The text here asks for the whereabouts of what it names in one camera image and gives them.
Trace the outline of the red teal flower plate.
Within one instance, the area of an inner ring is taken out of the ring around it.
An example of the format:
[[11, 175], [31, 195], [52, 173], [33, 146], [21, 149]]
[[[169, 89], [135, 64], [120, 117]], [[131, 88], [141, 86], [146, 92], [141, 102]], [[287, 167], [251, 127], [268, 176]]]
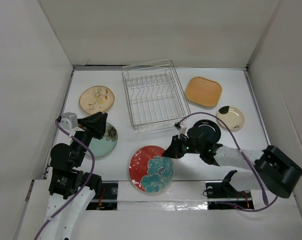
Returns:
[[131, 182], [146, 194], [158, 194], [169, 186], [174, 176], [174, 162], [164, 157], [164, 149], [149, 145], [137, 150], [129, 163]]

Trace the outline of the black round plate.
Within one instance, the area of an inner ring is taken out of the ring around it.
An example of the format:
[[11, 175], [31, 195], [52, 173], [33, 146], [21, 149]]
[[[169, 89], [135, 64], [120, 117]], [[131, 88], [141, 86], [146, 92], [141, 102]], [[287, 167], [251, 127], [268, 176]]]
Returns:
[[219, 126], [208, 119], [197, 121], [193, 127], [196, 130], [197, 140], [217, 143], [221, 138], [221, 130]]

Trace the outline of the woven bamboo square tray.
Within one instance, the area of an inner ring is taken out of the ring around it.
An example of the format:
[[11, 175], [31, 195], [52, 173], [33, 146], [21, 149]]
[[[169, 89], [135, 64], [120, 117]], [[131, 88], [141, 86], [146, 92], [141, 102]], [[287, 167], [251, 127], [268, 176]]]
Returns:
[[222, 86], [218, 82], [196, 76], [190, 79], [185, 96], [192, 103], [212, 108], [218, 104], [222, 90]]

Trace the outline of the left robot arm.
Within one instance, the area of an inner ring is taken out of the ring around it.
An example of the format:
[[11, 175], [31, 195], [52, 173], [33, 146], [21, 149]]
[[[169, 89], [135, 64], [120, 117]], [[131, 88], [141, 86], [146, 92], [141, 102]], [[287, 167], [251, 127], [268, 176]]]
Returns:
[[58, 143], [50, 151], [52, 175], [49, 185], [49, 199], [45, 222], [35, 235], [36, 240], [70, 240], [74, 230], [90, 201], [99, 197], [102, 178], [91, 170], [78, 170], [86, 154], [93, 158], [89, 149], [92, 139], [100, 140], [106, 130], [108, 114], [97, 112], [78, 118], [75, 113], [61, 114], [55, 125], [71, 139], [70, 144]]

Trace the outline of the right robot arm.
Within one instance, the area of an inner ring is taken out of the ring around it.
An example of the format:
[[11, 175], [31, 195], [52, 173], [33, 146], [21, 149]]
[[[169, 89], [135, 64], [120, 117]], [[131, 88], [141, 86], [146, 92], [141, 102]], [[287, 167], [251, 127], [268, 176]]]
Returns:
[[243, 190], [269, 190], [287, 199], [302, 176], [302, 168], [273, 145], [263, 150], [239, 150], [220, 144], [220, 130], [209, 126], [192, 127], [186, 134], [172, 137], [163, 156], [180, 159], [185, 154], [198, 154], [208, 165], [236, 167], [224, 178], [222, 192], [228, 197]]

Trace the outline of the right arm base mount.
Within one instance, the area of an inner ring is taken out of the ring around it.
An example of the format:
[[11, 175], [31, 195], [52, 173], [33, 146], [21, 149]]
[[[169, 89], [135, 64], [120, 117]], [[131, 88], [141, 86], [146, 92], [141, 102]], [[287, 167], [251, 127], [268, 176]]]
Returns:
[[207, 198], [208, 210], [230, 210], [240, 206], [253, 210], [251, 192], [236, 191], [232, 187], [223, 187], [222, 182], [206, 182], [202, 193]]

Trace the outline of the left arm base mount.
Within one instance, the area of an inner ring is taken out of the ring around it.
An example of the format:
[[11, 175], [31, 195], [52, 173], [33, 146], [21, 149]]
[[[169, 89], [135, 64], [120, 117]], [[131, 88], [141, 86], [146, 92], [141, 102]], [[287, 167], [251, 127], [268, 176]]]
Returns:
[[88, 211], [114, 211], [117, 210], [118, 182], [104, 181], [101, 193], [96, 194], [90, 201]]

